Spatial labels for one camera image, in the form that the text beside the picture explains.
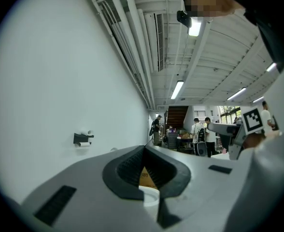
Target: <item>staircase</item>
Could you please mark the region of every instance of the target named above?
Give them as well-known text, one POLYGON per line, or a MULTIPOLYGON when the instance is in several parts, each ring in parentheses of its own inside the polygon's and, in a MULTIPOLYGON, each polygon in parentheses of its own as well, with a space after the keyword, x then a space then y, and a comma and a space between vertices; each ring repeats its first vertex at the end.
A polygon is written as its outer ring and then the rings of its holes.
POLYGON ((188 106, 170 106, 168 109, 168 121, 166 128, 172 126, 176 129, 183 128, 188 106))

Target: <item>cardboard box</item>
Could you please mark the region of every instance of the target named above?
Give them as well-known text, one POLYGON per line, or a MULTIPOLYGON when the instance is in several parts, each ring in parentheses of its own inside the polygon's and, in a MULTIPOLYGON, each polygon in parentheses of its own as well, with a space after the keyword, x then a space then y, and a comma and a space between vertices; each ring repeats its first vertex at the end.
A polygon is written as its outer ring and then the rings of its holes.
POLYGON ((190 138, 190 134, 186 132, 185 134, 183 134, 182 138, 183 139, 190 138))
POLYGON ((155 186, 155 184, 153 183, 153 180, 151 179, 149 173, 147 172, 146 168, 144 167, 142 172, 141 172, 141 176, 140 176, 140 186, 144 186, 144 187, 149 187, 149 188, 154 188, 157 189, 157 187, 155 186))

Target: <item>ceiling beam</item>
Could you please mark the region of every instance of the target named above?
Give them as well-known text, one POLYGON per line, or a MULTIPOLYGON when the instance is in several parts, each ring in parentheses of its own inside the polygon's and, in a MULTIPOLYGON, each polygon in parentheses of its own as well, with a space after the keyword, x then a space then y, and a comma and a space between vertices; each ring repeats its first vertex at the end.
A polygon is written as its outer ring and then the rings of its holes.
MULTIPOLYGON (((179 98, 185 98, 185 99, 193 99, 193 98, 206 98, 208 96, 180 96, 179 98)), ((155 97, 155 99, 165 99, 166 97, 163 96, 158 96, 155 97)))
POLYGON ((178 98, 176 99, 176 103, 179 101, 180 96, 182 95, 183 91, 185 90, 186 86, 189 84, 191 76, 193 75, 197 64, 199 62, 200 56, 202 54, 202 51, 204 49, 205 43, 209 37, 210 29, 211 29, 212 23, 203 22, 200 29, 200 34, 197 37, 194 52, 191 56, 189 65, 187 67, 185 77, 184 77, 184 84, 178 94, 178 98))
POLYGON ((268 91, 268 89, 272 86, 272 84, 273 83, 264 87, 262 90, 258 91, 257 93, 247 97, 246 99, 243 100, 243 102, 253 102, 254 100, 257 100, 258 98, 263 96, 268 91))
MULTIPOLYGON (((252 57, 255 56, 259 50, 262 48, 263 42, 262 38, 259 35, 252 47, 249 49, 247 54, 243 57, 243 59, 239 62, 237 67, 234 68, 234 70, 229 74, 229 76, 226 77, 225 80, 223 80, 210 94, 209 96, 215 96, 218 92, 222 91, 229 83, 231 83, 233 80, 235 80, 236 77, 238 77, 243 70, 245 70, 247 64, 252 60, 252 57)), ((205 103, 209 98, 202 99, 201 103, 205 103)))
MULTIPOLYGON (((200 105, 201 103, 179 103, 179 104, 168 104, 168 105, 157 105, 157 110, 159 111, 160 108, 168 108, 169 106, 194 106, 194 105, 200 105)), ((212 103, 208 103, 206 105, 212 105, 212 106, 248 106, 250 104, 250 101, 242 101, 242 102, 234 102, 234 101, 215 101, 212 103)))
MULTIPOLYGON (((262 76, 260 76, 257 80, 255 80, 252 84, 250 84, 250 85, 247 87, 248 92, 250 92, 251 90, 254 90, 255 87, 256 87, 257 85, 259 85, 259 84, 262 84, 262 85, 265 86, 265 84, 263 84, 263 81, 264 81, 264 79, 265 79, 267 76, 269 76, 269 75, 270 75, 269 72, 265 72, 262 76)), ((266 92, 267 89, 269 89, 269 87, 274 83, 274 81, 275 81, 275 80, 273 80, 271 84, 265 86, 265 88, 264 88, 263 90, 266 89, 266 90, 265 90, 265 92, 266 92)), ((245 95, 245 93, 246 93, 246 92, 242 93, 238 98, 240 98, 240 97, 242 97, 243 95, 245 95)), ((252 96, 255 96, 255 95, 256 95, 256 94, 251 95, 251 96, 249 96, 249 97, 246 97, 246 98, 244 99, 244 101, 246 101, 246 100, 248 100, 248 99, 252 99, 251 97, 252 97, 252 96)))

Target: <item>ceiling light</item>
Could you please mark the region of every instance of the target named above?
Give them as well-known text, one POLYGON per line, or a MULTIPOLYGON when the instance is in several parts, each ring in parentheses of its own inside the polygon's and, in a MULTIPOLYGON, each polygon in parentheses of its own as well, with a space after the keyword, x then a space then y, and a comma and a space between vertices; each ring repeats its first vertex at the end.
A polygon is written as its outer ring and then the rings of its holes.
POLYGON ((183 86, 183 84, 184 84, 184 81, 178 81, 178 82, 177 82, 176 87, 175 87, 175 89, 174 89, 174 91, 173 91, 173 94, 172 94, 172 96, 171 96, 171 99, 172 99, 172 100, 174 100, 174 99, 176 98, 176 96, 177 96, 177 94, 180 92, 181 87, 183 86))
POLYGON ((200 32, 201 22, 198 22, 193 17, 191 18, 191 27, 189 28, 188 34, 190 36, 198 36, 200 32))
POLYGON ((273 70, 274 67, 276 67, 276 63, 272 63, 272 64, 267 68, 267 72, 270 72, 271 70, 273 70))
POLYGON ((234 95, 232 95, 231 97, 229 97, 229 98, 227 99, 227 101, 233 99, 234 97, 237 97, 239 94, 243 93, 245 90, 246 90, 246 88, 245 88, 245 87, 242 87, 238 92, 236 92, 234 95))
POLYGON ((262 96, 262 97, 260 97, 259 99, 254 100, 253 103, 258 102, 258 101, 262 100, 263 98, 264 98, 264 97, 262 96))

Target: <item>backpack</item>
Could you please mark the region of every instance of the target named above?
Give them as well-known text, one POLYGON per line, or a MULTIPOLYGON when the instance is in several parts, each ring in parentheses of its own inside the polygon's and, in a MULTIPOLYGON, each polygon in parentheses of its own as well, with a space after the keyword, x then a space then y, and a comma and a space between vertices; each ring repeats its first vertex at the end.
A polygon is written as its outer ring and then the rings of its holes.
POLYGON ((200 142, 205 142, 205 129, 204 128, 201 128, 198 131, 198 143, 200 142))
POLYGON ((153 133, 154 133, 154 129, 155 129, 155 127, 154 127, 154 122, 152 122, 152 125, 151 125, 151 129, 150 129, 149 136, 152 136, 152 135, 153 135, 153 133))

